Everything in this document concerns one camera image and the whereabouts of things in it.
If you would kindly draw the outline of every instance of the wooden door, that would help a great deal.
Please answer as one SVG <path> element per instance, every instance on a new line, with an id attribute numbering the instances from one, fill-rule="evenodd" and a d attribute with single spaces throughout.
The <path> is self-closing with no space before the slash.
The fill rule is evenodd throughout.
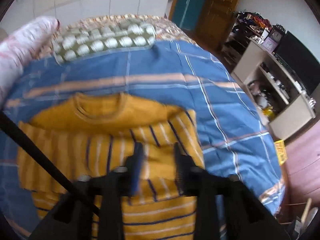
<path id="1" fill-rule="evenodd" d="M 234 22 L 238 0 L 206 0 L 196 26 L 196 36 L 212 49 L 226 40 Z"/>

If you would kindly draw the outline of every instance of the clock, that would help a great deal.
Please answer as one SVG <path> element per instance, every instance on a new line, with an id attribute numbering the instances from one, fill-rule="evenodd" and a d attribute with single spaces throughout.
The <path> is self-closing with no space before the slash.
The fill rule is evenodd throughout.
<path id="1" fill-rule="evenodd" d="M 269 53 L 272 53 L 279 45 L 282 37 L 285 35 L 285 28 L 281 25 L 273 25 L 271 32 L 266 40 L 262 43 L 262 46 L 267 49 Z"/>
<path id="2" fill-rule="evenodd" d="M 279 44 L 282 37 L 285 35 L 285 28 L 282 25 L 273 25 L 271 32 L 269 33 L 269 38 L 275 43 Z"/>

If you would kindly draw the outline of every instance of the white pillow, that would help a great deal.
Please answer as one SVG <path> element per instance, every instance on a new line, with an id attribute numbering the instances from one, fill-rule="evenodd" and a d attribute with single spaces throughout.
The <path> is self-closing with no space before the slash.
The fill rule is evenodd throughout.
<path id="1" fill-rule="evenodd" d="M 59 28 L 54 17 L 41 16 L 24 25 L 0 43 L 0 108 L 14 82 L 22 75 L 42 44 Z"/>

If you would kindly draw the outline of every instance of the yellow shirt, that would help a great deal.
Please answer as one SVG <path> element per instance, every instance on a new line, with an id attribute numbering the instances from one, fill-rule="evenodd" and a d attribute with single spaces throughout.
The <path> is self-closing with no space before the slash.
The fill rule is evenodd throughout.
<path id="1" fill-rule="evenodd" d="M 139 190 L 124 197 L 122 210 L 126 239 L 156 239 L 194 230 L 196 200 L 180 197 L 175 183 L 173 144 L 179 142 L 204 166 L 196 134 L 193 110 L 117 94 L 73 98 L 50 107 L 20 128 L 71 181 L 81 175 L 106 175 L 133 154 L 134 142 L 142 142 L 146 156 Z M 43 218 L 65 189 L 21 148 L 17 162 L 21 187 L 32 190 L 38 215 Z M 96 198 L 101 205 L 101 197 Z M 92 236 L 97 236 L 93 223 Z"/>

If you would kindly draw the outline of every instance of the yellow sign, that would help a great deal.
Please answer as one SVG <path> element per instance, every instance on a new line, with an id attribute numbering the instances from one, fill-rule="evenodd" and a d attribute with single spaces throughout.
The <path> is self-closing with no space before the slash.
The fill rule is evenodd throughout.
<path id="1" fill-rule="evenodd" d="M 279 165 L 281 166 L 288 159 L 287 153 L 286 153 L 285 147 L 284 147 L 284 141 L 283 140 L 276 141 L 275 147 L 276 147 Z"/>

